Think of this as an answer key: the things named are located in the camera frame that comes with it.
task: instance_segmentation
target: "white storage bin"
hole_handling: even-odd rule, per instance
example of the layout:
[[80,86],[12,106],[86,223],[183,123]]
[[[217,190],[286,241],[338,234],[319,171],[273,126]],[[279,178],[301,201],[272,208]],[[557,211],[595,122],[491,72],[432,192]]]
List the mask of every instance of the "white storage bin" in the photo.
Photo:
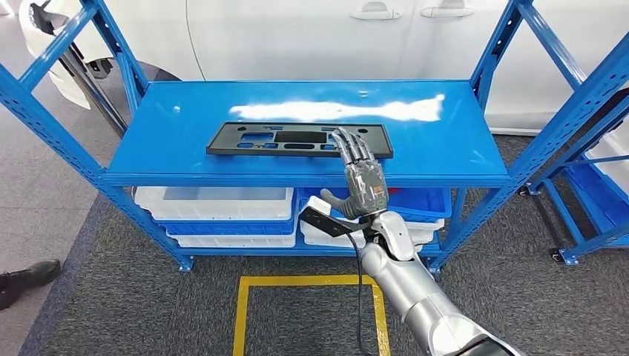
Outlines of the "white storage bin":
[[293,188],[138,187],[155,220],[288,220]]
[[290,235],[167,235],[181,247],[282,248],[295,245],[297,219]]
[[[304,221],[300,221],[299,226],[303,234],[303,241],[307,245],[352,247],[352,243],[347,236],[331,237]],[[407,222],[406,227],[409,229],[409,235],[413,241],[413,245],[423,245],[431,242],[434,232],[444,227],[444,219],[439,219],[437,222]],[[363,237],[362,231],[353,232],[352,237],[354,237],[356,245],[358,245],[359,248],[365,246],[365,238]]]

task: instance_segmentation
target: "black plastic panel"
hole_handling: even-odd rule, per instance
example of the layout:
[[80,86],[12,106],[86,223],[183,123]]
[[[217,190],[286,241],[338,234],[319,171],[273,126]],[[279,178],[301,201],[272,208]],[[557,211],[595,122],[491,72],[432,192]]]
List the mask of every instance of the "black plastic panel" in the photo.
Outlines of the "black plastic panel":
[[332,131],[344,127],[365,140],[376,158],[393,150],[383,125],[225,122],[205,147],[207,154],[264,156],[339,156]]

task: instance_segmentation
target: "car door handle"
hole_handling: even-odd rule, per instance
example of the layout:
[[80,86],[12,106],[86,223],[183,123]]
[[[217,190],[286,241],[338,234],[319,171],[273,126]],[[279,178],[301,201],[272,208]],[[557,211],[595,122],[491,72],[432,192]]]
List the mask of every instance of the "car door handle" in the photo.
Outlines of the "car door handle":
[[421,15],[423,17],[437,18],[437,17],[465,17],[472,15],[476,10],[473,7],[462,7],[459,9],[448,9],[443,7],[426,7],[421,9]]
[[363,5],[362,11],[350,13],[349,17],[357,20],[396,20],[402,17],[402,13],[388,8],[382,1],[370,1]]

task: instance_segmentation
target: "black cable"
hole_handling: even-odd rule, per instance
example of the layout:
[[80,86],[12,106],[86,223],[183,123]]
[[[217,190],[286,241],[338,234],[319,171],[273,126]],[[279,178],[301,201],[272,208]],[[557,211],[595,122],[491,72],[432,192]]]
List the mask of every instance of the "black cable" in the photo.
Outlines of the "black cable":
[[356,241],[351,234],[346,234],[349,238],[349,241],[354,246],[354,252],[356,253],[356,261],[358,262],[358,328],[356,332],[356,338],[358,339],[358,348],[363,355],[372,356],[372,354],[368,353],[367,350],[363,347],[363,336],[361,334],[362,327],[360,326],[360,320],[362,319],[362,310],[363,310],[363,298],[361,297],[363,291],[363,266],[360,264],[360,252],[358,251],[358,245],[356,245]]

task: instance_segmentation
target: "floor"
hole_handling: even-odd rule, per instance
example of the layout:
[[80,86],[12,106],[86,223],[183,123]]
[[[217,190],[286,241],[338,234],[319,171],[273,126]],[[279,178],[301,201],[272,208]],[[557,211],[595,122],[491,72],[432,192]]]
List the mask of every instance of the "floor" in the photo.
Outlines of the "floor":
[[[9,3],[16,9],[19,2]],[[17,17],[0,16],[0,33],[0,63],[19,76],[33,57]],[[123,102],[123,92],[109,82],[105,87],[114,103]],[[101,116],[66,100],[47,76],[34,94],[100,162],[111,158],[117,137]],[[43,259],[63,260],[95,197],[91,185],[0,106],[0,272]],[[48,289],[0,311],[0,355],[17,354]]]
[[[497,142],[510,159],[528,139]],[[468,207],[480,197],[471,191]],[[441,286],[463,313],[526,355],[629,355],[629,251],[597,251],[579,266],[550,259],[548,248],[569,244],[544,196],[516,195],[447,261]],[[355,274],[353,258],[198,257],[191,273],[180,273],[101,196],[76,246],[68,258],[76,269],[55,284],[19,356],[232,355],[236,343],[243,352],[234,355],[361,355],[355,286],[251,286],[247,303],[237,297],[241,276]],[[383,327],[369,295],[366,287],[368,352],[419,355],[386,301],[379,320],[390,352],[378,352]],[[242,307],[246,324],[237,328]]]

